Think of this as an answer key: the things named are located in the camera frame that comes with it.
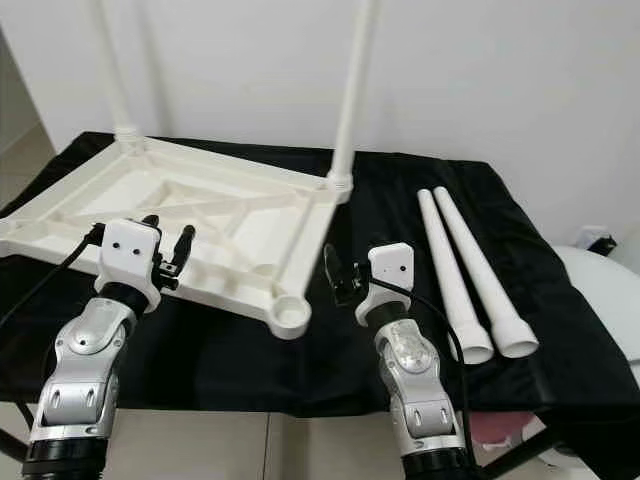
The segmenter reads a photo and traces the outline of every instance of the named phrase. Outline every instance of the white wall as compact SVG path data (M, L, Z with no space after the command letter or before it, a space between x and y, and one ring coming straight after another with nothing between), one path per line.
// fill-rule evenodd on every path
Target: white wall
M38 124L38 114L0 31L0 154Z
M111 130L88 0L2 0L58 150ZM355 0L109 0L147 134L330 146ZM542 233L640 221L640 3L384 0L360 144L489 161Z

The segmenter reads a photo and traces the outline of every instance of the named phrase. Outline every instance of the wall outlet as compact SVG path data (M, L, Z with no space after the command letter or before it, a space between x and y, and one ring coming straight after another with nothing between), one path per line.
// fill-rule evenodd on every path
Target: wall outlet
M593 245L596 242L596 240L602 237L608 238L610 236L611 236L611 232L609 231L609 227L607 226L584 225L578 231L578 234L576 235L576 239L573 242L573 246L586 250L591 245Z

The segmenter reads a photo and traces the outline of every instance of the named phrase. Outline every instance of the table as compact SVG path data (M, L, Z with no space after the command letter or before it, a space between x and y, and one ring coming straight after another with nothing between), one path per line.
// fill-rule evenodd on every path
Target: table
M80 135L0 215L33 198L112 141L108 134ZM331 151L323 149L170 141L314 175L326 174L331 158ZM600 438L626 430L631 419L638 421L634 415L640 392L626 359L493 169L481 162L360 152L354 178L351 201L338 209L328 234L342 258L365 261L377 239L405 241L415 249L416 292L441 306L416 192L445 185L516 308L538 336L541 347L529 358L496 356L468 369L473 410L534 411L553 427L516 449L515 456L505 456L502 465L510 467L514 458L530 458L564 439L602 476L620 474L625 462L630 472L640 473L633 455L626 456L613 448L613 442ZM0 259L0 310L7 311L50 268L23 257ZM486 324L477 296L470 293L481 323ZM91 276L66 271L14 318L0 338L0 365L10 366L17 392L0 385L0 399L15 393L32 401L37 398L52 339L92 295ZM386 410L388 398L370 333L356 324L352 309L335 307L320 262L307 299L313 308L307 334L285 342L258 321L165 297L160 308L140 322L130 341L119 404L278 411L301 417ZM443 382L459 405L444 329L420 306L414 306L413 313L440 347Z

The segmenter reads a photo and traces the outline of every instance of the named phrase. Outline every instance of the white plastic table frame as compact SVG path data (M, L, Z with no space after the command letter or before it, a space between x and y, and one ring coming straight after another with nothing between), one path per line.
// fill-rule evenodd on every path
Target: white plastic table frame
M89 0L116 142L0 219L0 257L61 262L94 222L160 217L160 251L196 228L175 292L266 322L279 338L306 330L304 295L338 204L348 201L357 113L379 0L361 0L332 167L326 178L150 139L129 112L101 0ZM71 268L97 274L90 246Z

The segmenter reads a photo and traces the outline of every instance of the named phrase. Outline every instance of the tapered white tube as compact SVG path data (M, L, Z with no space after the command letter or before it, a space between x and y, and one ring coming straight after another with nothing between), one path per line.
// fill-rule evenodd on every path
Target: tapered white tube
M436 267L444 308L449 323L460 341L464 363L474 365L486 362L493 356L493 345L489 334L478 322L431 192L420 190L418 201L427 230L431 257ZM453 344L451 351L456 357Z
M373 34L378 18L380 0L360 0L360 11L351 50L347 85L342 100L340 123L336 136L331 170L327 175L329 186L341 193L340 201L349 199L353 188L353 158L355 130L362 96L366 87L367 70L371 59Z
M529 324L518 315L451 195L444 187L436 188L434 195L491 320L491 335L498 350L508 358L532 354L538 348L538 339Z
M127 95L110 40L102 0L88 0L86 3L101 64L100 74L113 117L116 140L126 151L139 151L142 148L142 137L129 113Z

